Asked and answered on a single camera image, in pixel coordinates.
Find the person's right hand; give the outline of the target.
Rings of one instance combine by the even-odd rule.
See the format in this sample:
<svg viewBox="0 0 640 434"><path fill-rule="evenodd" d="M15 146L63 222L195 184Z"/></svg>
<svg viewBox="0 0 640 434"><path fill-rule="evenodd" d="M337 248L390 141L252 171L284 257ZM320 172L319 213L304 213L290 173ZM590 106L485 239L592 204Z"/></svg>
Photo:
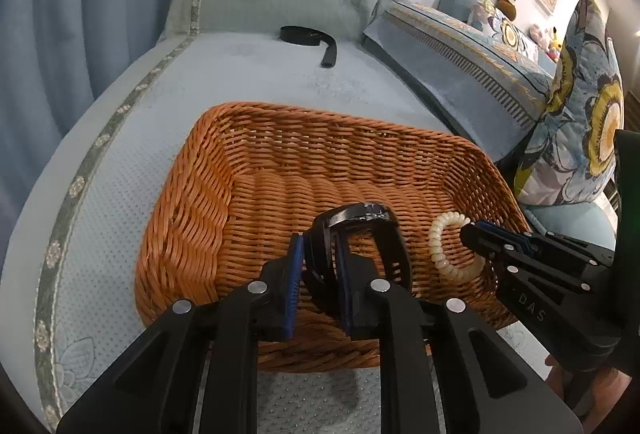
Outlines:
<svg viewBox="0 0 640 434"><path fill-rule="evenodd" d="M544 364L551 368L546 382L559 398L564 398L568 372L551 355L547 356ZM592 405L588 414L582 418L582 427L585 433L593 433L596 430L614 409L631 381L630 376L615 368L601 368L599 370L589 390Z"/></svg>

